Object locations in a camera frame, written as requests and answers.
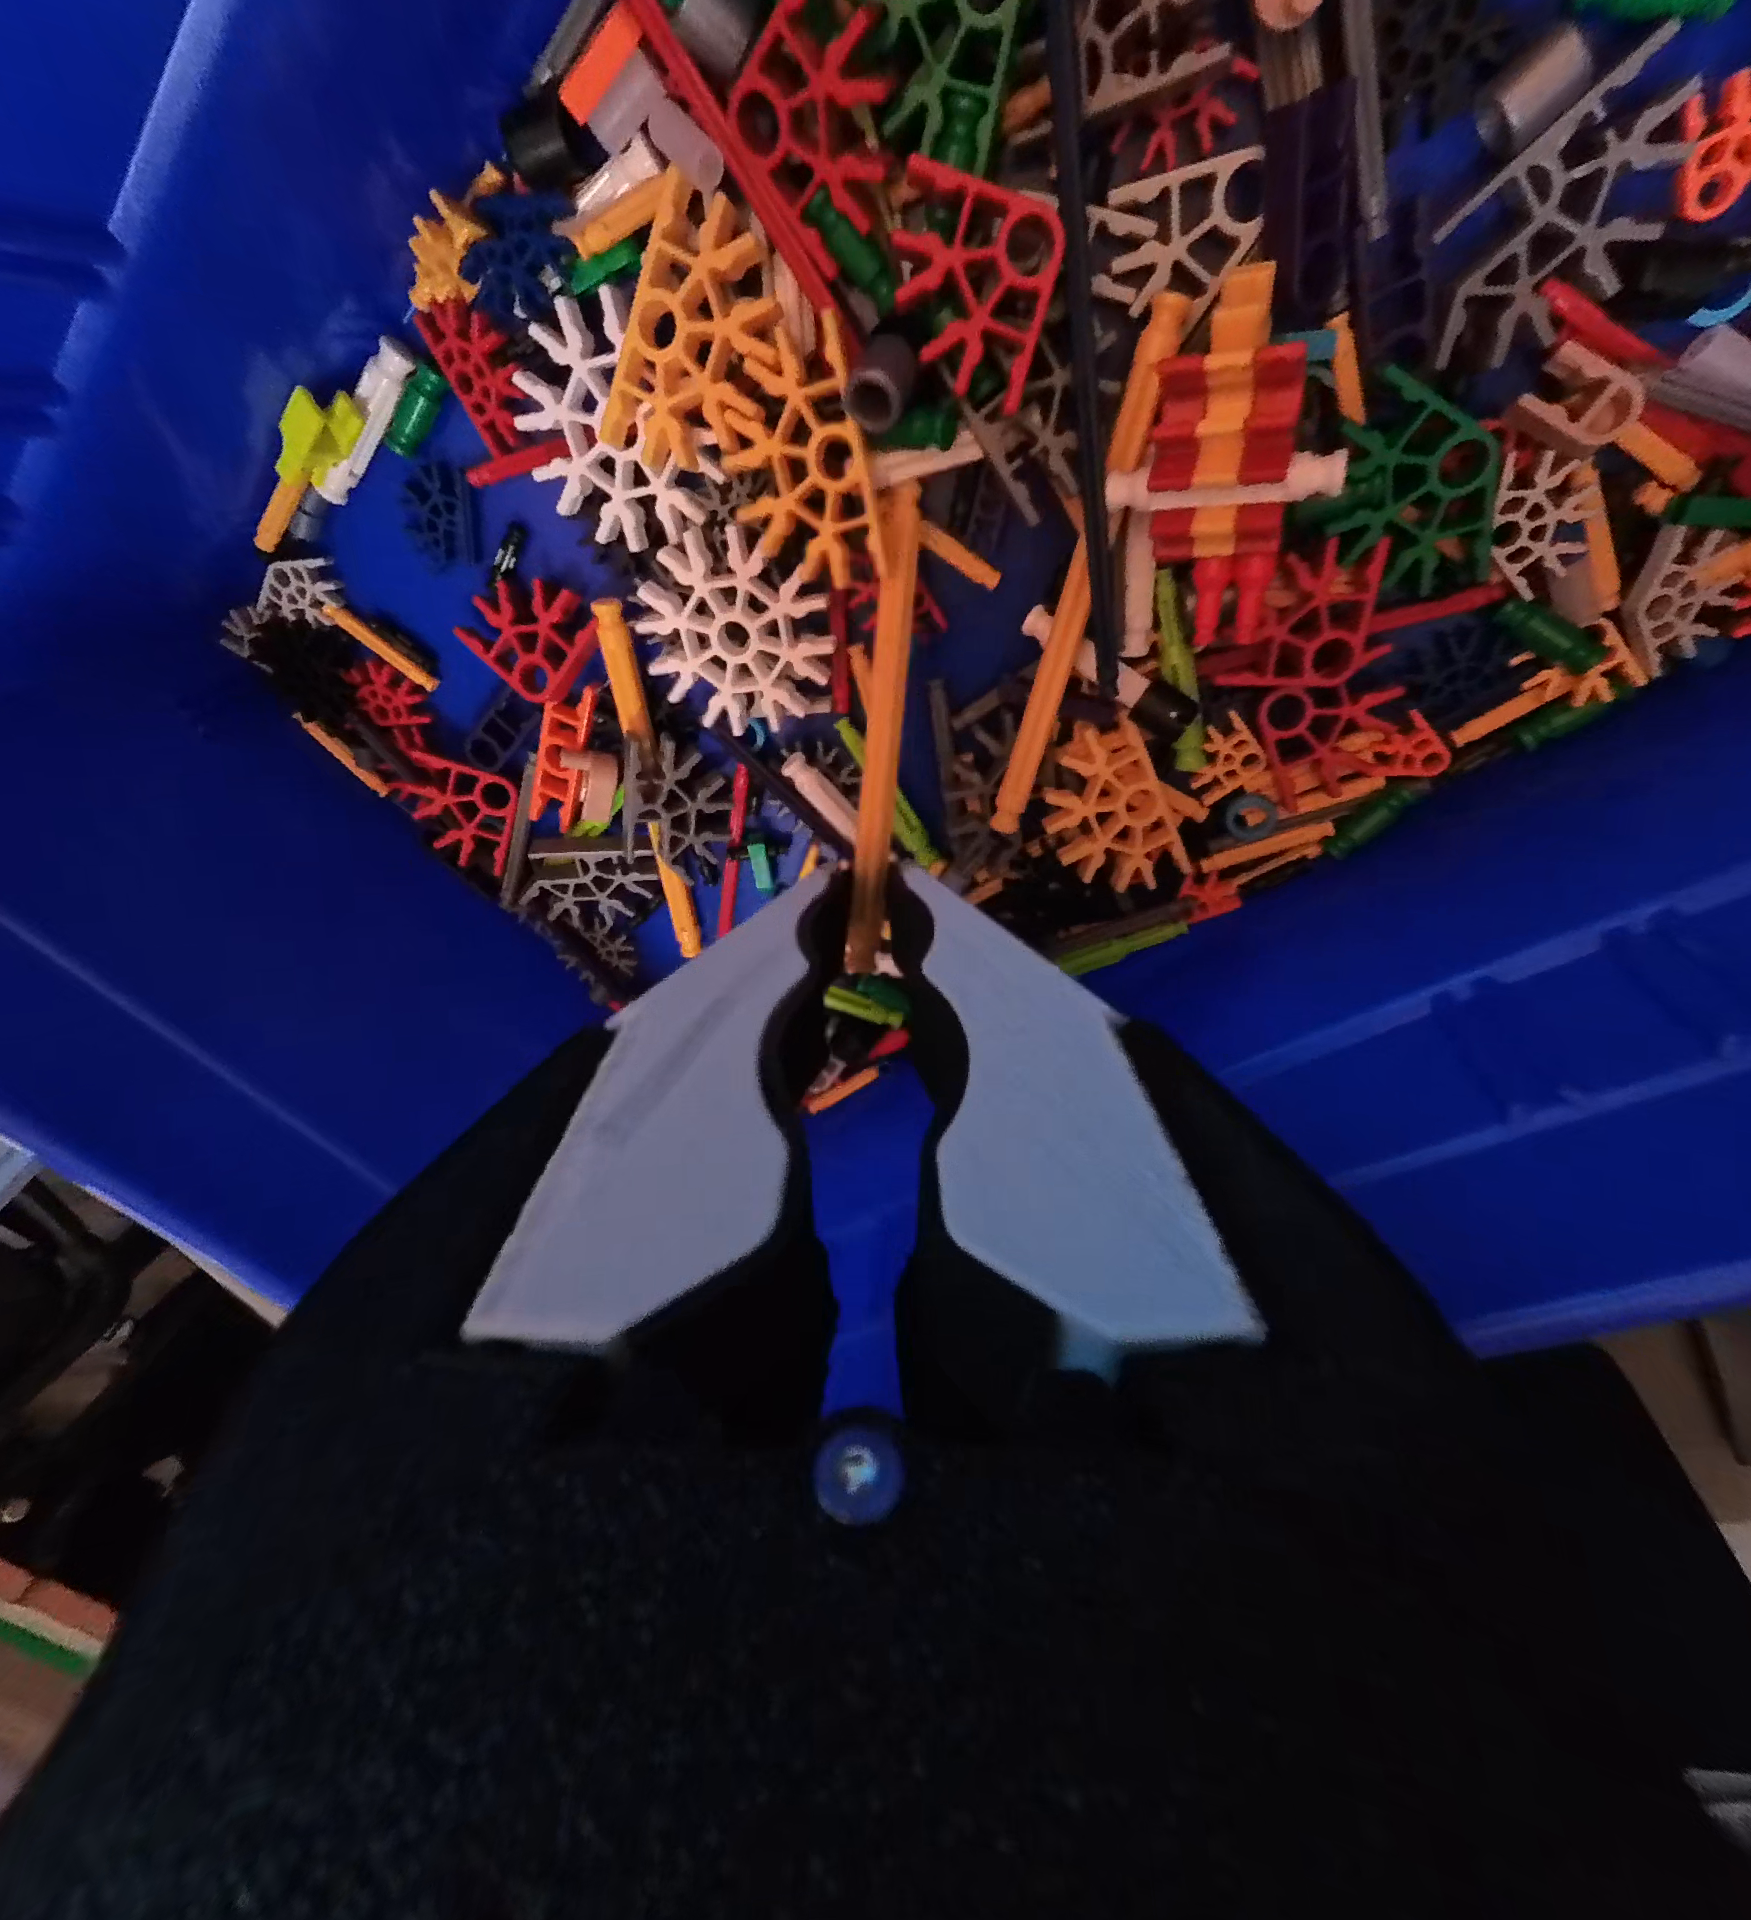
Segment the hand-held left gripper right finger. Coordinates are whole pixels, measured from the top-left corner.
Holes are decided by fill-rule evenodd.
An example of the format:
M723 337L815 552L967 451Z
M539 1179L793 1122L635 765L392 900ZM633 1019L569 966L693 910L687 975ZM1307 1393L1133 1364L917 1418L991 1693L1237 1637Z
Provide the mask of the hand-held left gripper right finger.
M889 900L953 1249L1043 1309L1069 1358L1261 1345L1125 1021L939 879L905 868Z

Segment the long orange toy rod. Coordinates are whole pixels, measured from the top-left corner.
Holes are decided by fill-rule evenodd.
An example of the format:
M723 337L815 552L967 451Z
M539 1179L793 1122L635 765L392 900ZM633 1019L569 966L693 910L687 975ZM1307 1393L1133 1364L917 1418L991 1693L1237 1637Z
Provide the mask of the long orange toy rod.
M863 699L863 783L857 804L857 838L849 865L849 905L843 941L843 971L873 972L887 925L887 870L903 719L909 682L913 599L921 539L921 485L907 478L877 497L883 560Z

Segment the red yellow toy connector assembly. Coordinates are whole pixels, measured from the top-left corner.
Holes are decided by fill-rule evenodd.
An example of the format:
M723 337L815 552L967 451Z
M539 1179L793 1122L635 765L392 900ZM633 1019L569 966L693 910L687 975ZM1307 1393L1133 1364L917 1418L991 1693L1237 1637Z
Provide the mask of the red yellow toy connector assembly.
M1309 351L1271 335L1275 276L1271 260L1231 269L1207 315L1207 349L1163 361L1149 447L1131 468L1151 489L1273 482L1299 452ZM1195 653L1221 636L1225 618L1237 646L1257 636L1289 506L1123 511L1129 540L1153 565L1187 570Z

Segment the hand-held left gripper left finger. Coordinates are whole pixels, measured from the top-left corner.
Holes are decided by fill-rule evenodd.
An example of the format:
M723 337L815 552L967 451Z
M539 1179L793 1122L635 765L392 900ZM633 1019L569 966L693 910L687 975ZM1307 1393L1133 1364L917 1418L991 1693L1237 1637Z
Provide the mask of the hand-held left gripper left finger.
M765 1249L801 1157L793 1028L819 1008L815 873L607 1024L607 1046L463 1322L467 1347L601 1354Z

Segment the pile of colourful toy pieces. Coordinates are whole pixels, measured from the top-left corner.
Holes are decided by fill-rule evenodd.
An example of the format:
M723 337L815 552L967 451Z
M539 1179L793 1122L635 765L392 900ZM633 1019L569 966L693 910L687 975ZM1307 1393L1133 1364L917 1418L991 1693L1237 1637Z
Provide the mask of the pile of colourful toy pieces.
M889 870L1179 941L1751 640L1731 10L575 5L222 645L615 1011L853 859L915 478ZM1105 482L1257 263L1347 485L1193 651Z

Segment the blue plastic bin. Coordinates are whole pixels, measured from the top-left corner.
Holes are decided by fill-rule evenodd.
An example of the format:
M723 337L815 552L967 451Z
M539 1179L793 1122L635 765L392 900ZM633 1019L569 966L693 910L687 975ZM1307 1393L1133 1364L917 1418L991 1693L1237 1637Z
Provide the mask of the blue plastic bin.
M0 5L0 1135L294 1304L597 1011L220 645L561 5ZM1751 639L1097 972L1481 1353L1751 1304Z

